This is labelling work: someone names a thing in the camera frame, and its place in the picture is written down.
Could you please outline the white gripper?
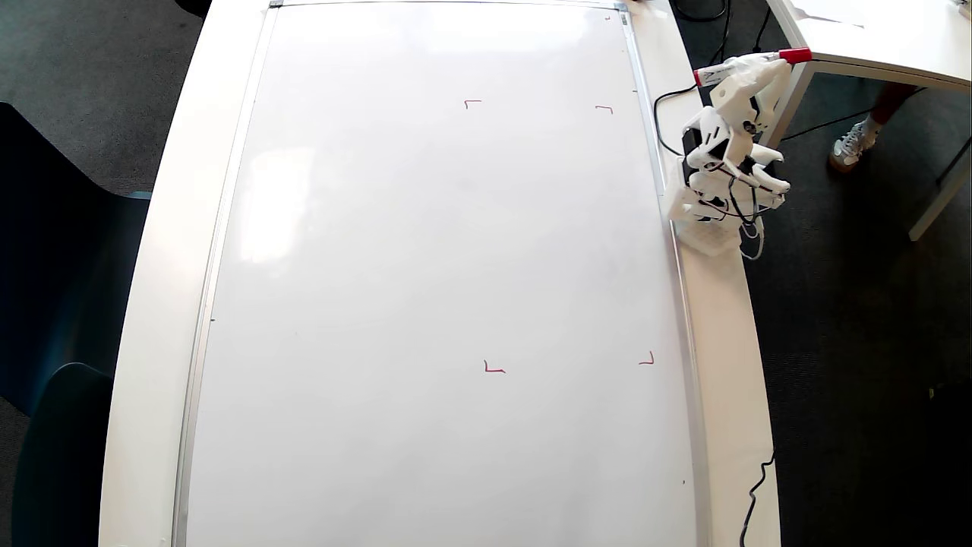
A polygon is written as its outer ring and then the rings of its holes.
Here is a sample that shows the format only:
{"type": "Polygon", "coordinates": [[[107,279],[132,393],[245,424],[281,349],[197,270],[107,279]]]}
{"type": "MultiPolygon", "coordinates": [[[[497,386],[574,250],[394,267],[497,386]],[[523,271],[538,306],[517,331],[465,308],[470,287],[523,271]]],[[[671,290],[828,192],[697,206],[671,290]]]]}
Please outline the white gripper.
{"type": "Polygon", "coordinates": [[[731,127],[761,134],[775,120],[775,107],[787,89],[791,64],[784,59],[758,59],[749,65],[708,67],[712,107],[731,127]]]}

